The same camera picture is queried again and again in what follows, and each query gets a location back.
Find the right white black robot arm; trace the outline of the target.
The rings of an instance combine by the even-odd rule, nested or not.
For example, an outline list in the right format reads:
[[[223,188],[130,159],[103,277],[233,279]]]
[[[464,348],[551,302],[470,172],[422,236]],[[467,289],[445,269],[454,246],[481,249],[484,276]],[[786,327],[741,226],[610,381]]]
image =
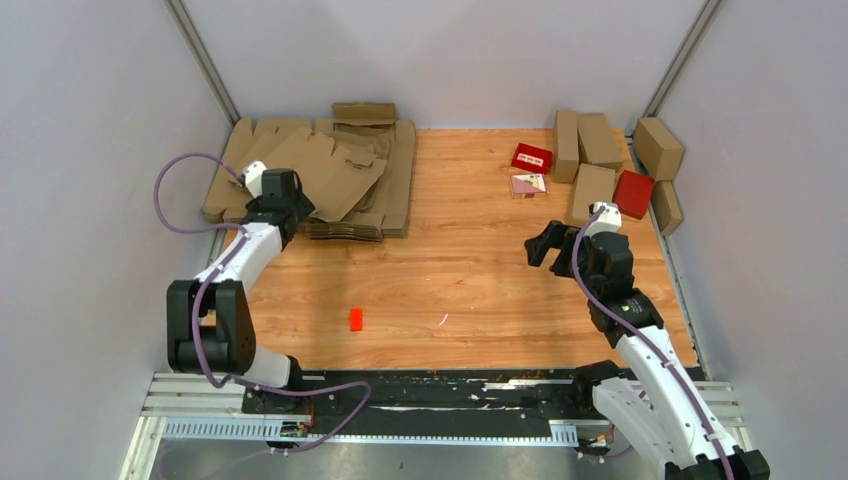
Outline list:
[[[627,236],[601,221],[583,228],[552,221],[524,248],[534,267],[558,250],[551,272],[575,280],[593,324],[641,385],[635,389],[612,361],[585,365],[570,392],[577,413],[610,420],[660,479],[770,477],[764,455],[739,445],[681,366],[661,315],[634,285]]]

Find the folded cardboard box front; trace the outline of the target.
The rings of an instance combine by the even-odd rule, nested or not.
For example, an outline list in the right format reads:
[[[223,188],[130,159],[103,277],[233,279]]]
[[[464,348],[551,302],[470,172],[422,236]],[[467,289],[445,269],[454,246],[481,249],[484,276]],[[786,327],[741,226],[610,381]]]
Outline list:
[[[566,213],[568,225],[582,227],[590,218],[595,202],[610,202],[615,188],[614,170],[581,164],[571,189]]]

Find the red box with white labels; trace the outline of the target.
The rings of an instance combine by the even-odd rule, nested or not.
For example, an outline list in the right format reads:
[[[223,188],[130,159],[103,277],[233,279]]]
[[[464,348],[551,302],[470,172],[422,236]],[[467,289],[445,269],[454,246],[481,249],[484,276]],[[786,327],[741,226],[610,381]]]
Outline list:
[[[531,173],[547,174],[551,169],[553,156],[551,150],[519,142],[510,165]]]

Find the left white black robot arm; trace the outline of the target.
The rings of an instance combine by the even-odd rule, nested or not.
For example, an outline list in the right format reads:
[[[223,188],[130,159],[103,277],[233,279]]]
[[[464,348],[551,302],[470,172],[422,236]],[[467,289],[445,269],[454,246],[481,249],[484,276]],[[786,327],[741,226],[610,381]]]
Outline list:
[[[219,373],[267,386],[271,404],[293,413],[306,400],[302,369],[296,358],[258,345],[247,294],[315,206],[292,169],[256,161],[244,175],[253,198],[236,238],[212,265],[167,289],[168,364],[177,372]]]

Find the folded cardboard box back middle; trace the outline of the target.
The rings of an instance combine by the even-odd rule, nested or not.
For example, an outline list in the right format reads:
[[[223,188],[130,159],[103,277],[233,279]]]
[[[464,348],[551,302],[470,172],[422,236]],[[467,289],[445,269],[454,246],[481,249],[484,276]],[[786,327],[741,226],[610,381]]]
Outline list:
[[[613,130],[603,113],[577,115],[578,153],[581,163],[610,169],[623,167]]]

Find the stack of flat cardboard blanks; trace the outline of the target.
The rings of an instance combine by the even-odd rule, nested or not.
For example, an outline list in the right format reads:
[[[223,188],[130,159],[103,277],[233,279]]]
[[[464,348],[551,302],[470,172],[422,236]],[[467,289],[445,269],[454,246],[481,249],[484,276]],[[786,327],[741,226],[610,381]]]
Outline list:
[[[380,242],[409,227],[418,132],[392,103],[337,102],[329,117],[245,117],[233,127],[202,212],[211,223],[236,222],[251,194],[230,175],[254,161],[291,168],[315,210],[311,239]]]

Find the plain red box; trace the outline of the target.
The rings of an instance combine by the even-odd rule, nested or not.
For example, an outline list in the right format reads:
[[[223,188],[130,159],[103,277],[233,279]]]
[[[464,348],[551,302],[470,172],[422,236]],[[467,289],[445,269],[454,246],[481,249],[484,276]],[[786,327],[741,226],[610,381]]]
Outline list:
[[[648,213],[655,180],[629,170],[624,170],[613,194],[613,202],[621,214],[641,220]]]

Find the brown cardboard box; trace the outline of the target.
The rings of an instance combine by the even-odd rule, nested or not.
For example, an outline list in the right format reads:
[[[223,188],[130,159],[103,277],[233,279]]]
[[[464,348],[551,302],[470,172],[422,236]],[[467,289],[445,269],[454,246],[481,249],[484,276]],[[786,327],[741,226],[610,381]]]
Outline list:
[[[324,222],[338,222],[351,213],[383,175],[388,161],[365,146],[335,140],[309,128],[299,128],[260,160],[269,169],[295,170]]]

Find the folded cardboard box right edge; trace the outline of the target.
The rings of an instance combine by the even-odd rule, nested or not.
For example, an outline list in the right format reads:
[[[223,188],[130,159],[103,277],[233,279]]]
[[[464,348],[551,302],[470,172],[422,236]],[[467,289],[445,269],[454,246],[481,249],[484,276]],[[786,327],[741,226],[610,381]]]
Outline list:
[[[671,235],[683,222],[683,213],[672,182],[657,182],[651,202],[660,234],[663,237]]]

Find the aluminium rail frame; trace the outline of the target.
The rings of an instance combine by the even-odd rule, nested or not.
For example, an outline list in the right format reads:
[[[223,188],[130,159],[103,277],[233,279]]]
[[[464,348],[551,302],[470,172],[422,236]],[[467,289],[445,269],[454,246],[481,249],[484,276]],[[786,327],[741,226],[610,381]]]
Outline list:
[[[545,227],[537,220],[412,225],[404,239],[376,246],[341,247],[292,242],[261,272],[247,294],[259,346],[289,349],[308,370],[575,368],[612,361],[635,389],[626,360],[593,324],[587,297],[572,278],[527,264],[524,241]],[[683,335],[683,316],[652,224],[628,223],[634,282],[658,310],[672,345]],[[364,312],[363,330],[349,329],[352,308]],[[693,353],[680,364],[721,424],[746,450],[719,388],[692,377]],[[178,417],[286,420],[310,433],[308,423],[286,416],[245,414],[247,392],[306,398],[312,391],[253,386],[239,378],[171,369],[153,377],[142,407],[164,424]],[[307,451],[340,433],[346,420],[313,443],[269,442],[281,454]]]

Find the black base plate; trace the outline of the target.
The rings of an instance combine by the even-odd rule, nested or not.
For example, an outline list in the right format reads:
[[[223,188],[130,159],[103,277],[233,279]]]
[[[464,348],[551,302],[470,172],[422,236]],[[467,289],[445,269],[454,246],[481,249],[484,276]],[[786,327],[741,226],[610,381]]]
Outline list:
[[[553,423],[582,438],[612,426],[572,383],[575,368],[308,370],[296,398],[247,392],[245,414],[300,418],[313,434],[543,436]]]

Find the pink white printed box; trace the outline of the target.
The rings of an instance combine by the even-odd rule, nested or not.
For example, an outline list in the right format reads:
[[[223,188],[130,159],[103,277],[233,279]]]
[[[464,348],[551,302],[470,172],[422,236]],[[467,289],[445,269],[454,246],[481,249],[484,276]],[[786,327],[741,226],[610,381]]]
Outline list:
[[[511,175],[509,185],[513,199],[531,199],[548,194],[545,176],[538,173]]]

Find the folded cardboard box upright left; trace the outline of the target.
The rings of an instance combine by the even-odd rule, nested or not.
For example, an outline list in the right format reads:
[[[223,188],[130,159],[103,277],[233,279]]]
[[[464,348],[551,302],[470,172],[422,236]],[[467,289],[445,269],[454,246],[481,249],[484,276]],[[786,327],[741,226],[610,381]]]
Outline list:
[[[572,183],[579,169],[577,118],[572,110],[558,110],[555,115],[552,176],[556,183]]]

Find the folded cardboard box far right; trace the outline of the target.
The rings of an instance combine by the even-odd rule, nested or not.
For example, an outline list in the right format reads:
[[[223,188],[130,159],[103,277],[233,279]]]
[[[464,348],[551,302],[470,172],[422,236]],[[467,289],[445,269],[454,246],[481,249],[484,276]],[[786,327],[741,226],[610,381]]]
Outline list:
[[[659,118],[640,118],[632,140],[636,156],[654,180],[673,181],[676,178],[684,147]]]

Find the small orange block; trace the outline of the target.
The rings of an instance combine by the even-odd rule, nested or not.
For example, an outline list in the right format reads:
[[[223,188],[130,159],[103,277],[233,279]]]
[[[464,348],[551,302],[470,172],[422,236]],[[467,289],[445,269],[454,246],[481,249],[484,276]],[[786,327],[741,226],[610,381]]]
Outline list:
[[[364,312],[362,308],[352,308],[349,314],[349,329],[352,332],[359,332],[363,330],[364,326]]]

